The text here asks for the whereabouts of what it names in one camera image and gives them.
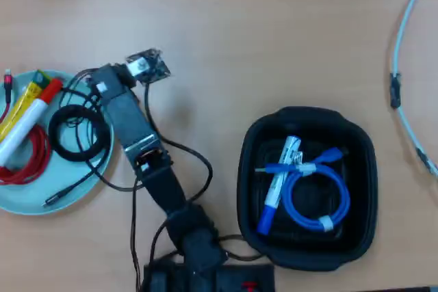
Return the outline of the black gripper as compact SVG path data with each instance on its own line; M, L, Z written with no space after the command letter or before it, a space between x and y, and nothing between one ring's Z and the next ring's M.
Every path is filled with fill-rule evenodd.
M106 64L93 69L86 83L93 92L97 93L103 105L136 86L136 80L126 64Z

